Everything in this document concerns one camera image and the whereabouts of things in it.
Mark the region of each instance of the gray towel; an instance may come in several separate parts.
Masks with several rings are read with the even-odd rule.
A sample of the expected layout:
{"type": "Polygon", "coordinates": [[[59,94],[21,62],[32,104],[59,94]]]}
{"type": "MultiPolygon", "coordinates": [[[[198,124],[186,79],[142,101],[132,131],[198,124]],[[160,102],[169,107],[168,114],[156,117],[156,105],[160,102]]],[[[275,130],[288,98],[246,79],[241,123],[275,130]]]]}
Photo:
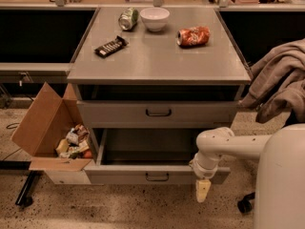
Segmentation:
{"type": "Polygon", "coordinates": [[[241,107],[256,108],[266,102],[256,119],[257,122],[264,123],[283,111],[285,105],[296,110],[296,116],[300,122],[304,122],[304,110],[301,110],[305,106],[304,99],[292,93],[293,88],[297,88],[297,96],[304,94],[304,88],[300,86],[305,79],[305,39],[273,48],[251,67],[251,71],[254,80],[247,95],[239,102],[241,107]],[[278,85],[277,92],[271,95],[278,85]]]}

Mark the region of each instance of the box flap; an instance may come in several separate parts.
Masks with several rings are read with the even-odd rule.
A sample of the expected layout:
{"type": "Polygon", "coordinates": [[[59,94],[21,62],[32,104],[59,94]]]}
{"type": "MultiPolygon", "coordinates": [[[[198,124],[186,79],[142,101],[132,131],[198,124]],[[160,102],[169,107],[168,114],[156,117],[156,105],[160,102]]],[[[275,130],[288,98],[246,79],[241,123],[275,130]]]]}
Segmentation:
{"type": "Polygon", "coordinates": [[[78,172],[91,161],[88,158],[33,157],[29,170],[78,172]]]}
{"type": "Polygon", "coordinates": [[[31,156],[53,156],[58,142],[71,127],[63,100],[45,83],[11,140],[31,156]]]}
{"type": "Polygon", "coordinates": [[[69,113],[70,113],[70,116],[71,116],[71,119],[73,120],[74,124],[77,125],[77,124],[83,124],[83,119],[78,111],[78,108],[77,108],[77,97],[76,97],[76,94],[75,94],[75,91],[73,89],[73,86],[72,84],[68,84],[67,85],[67,88],[66,88],[66,91],[65,91],[65,94],[63,96],[63,99],[64,99],[64,102],[65,102],[65,105],[67,106],[68,110],[69,110],[69,113]]]}

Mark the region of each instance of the open drawer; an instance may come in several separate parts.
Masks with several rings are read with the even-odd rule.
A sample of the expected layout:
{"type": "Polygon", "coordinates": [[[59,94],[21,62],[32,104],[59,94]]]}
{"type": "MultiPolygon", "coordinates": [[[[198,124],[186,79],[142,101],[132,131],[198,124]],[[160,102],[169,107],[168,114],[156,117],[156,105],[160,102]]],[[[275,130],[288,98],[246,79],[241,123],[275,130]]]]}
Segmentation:
{"type": "MultiPolygon", "coordinates": [[[[98,159],[85,167],[91,184],[193,184],[189,161],[197,152],[196,129],[94,129],[101,132],[98,159]]],[[[222,183],[230,168],[219,168],[222,183]]]]}

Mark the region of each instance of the cabinet top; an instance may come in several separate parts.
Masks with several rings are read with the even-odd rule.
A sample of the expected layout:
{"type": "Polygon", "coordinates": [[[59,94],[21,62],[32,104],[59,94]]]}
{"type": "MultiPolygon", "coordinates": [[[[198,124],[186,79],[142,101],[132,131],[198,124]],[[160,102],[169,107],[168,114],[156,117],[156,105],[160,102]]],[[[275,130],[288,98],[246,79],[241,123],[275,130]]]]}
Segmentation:
{"type": "MultiPolygon", "coordinates": [[[[144,7],[135,7],[139,11],[144,7]]],[[[141,19],[132,31],[122,31],[118,18],[124,7],[102,7],[73,64],[68,81],[75,84],[246,84],[245,66],[213,8],[164,7],[170,11],[163,31],[147,31],[141,19]],[[177,33],[205,26],[204,46],[181,48],[177,33]],[[129,44],[107,58],[94,49],[119,35],[129,44]]]]}

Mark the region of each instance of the speckled floor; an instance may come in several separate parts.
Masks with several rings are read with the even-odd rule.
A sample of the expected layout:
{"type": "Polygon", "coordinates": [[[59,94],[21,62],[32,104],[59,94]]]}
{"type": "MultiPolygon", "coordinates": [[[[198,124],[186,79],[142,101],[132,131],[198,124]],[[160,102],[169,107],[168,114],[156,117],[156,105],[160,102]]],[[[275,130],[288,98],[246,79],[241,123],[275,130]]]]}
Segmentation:
{"type": "MultiPolygon", "coordinates": [[[[18,147],[11,143],[11,123],[26,109],[0,110],[0,159],[18,147]]],[[[272,134],[288,114],[267,124],[254,123],[254,112],[239,112],[236,135],[272,134]]],[[[30,160],[17,151],[7,160],[30,160]]],[[[257,164],[225,156],[232,170],[221,185],[213,185],[204,203],[197,203],[194,185],[54,185],[42,175],[32,191],[33,204],[15,205],[28,171],[0,170],[0,228],[205,228],[250,229],[253,213],[241,215],[237,202],[255,189],[257,164]]]]}

